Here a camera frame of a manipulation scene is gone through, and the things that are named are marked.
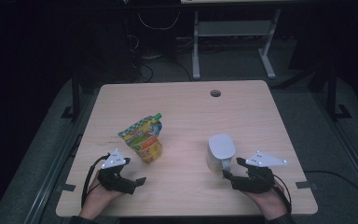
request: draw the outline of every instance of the white cable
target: white cable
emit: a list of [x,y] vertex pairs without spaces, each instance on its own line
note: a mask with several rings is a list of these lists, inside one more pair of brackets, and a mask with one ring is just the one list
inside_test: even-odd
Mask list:
[[173,26],[176,24],[176,22],[177,22],[178,19],[179,19],[179,15],[180,15],[180,11],[178,12],[178,15],[177,15],[175,21],[173,22],[173,24],[172,24],[170,27],[158,28],[158,27],[148,26],[147,24],[145,24],[145,22],[144,22],[144,21],[142,20],[142,18],[141,18],[141,14],[138,12],[138,18],[139,18],[139,20],[141,21],[141,23],[142,23],[145,27],[150,28],[150,29],[153,29],[153,30],[169,30],[169,29],[173,28]]

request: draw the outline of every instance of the desk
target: desk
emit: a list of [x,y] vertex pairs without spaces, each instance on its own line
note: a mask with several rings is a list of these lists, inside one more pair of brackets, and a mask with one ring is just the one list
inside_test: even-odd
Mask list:
[[[221,92],[212,97],[211,91]],[[117,133],[148,115],[161,113],[163,145],[159,159],[142,162]],[[77,215],[90,166],[119,148],[131,163],[121,172],[131,180],[146,176],[133,195],[114,201],[104,211],[114,217],[254,216],[255,204],[212,172],[206,163],[209,136],[227,133],[236,147],[235,157],[249,158],[257,150],[286,159],[287,166],[271,167],[286,183],[293,214],[313,214],[317,204],[306,181],[282,119],[264,81],[117,84],[102,87],[57,206],[61,217]],[[234,175],[246,169],[235,160]]]

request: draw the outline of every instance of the white bracket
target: white bracket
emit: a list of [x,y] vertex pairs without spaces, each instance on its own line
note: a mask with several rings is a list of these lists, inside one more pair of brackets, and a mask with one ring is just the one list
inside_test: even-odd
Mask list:
[[116,148],[116,150],[113,151],[112,154],[110,154],[110,156],[103,163],[103,165],[101,166],[101,169],[107,169],[110,167],[115,167],[115,166],[124,165],[124,164],[126,164],[126,160],[124,160],[120,151]]
[[246,160],[246,164],[258,166],[258,167],[282,166],[282,165],[287,165],[287,160],[281,160],[279,158],[270,156],[268,154],[265,154],[257,150],[256,154],[254,154],[251,158]]

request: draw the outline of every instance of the person's right hand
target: person's right hand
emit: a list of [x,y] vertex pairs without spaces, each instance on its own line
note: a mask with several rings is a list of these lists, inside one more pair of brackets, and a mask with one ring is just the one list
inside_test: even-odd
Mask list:
[[[283,187],[276,181],[275,187],[278,187],[282,192],[284,192]],[[274,189],[270,189],[264,193],[251,193],[245,191],[242,191],[242,193],[252,199],[255,204],[257,204],[260,212],[263,214],[266,220],[272,220],[287,213],[286,206]]]

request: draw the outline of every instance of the person's left hand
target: person's left hand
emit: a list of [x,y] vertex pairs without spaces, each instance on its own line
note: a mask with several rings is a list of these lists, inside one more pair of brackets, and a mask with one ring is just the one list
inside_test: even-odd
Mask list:
[[91,185],[89,186],[89,194],[87,195],[86,201],[84,202],[83,208],[79,214],[80,217],[88,220],[96,218],[114,199],[125,194],[115,190],[109,191],[104,188],[97,178],[99,172],[100,171],[97,171]]

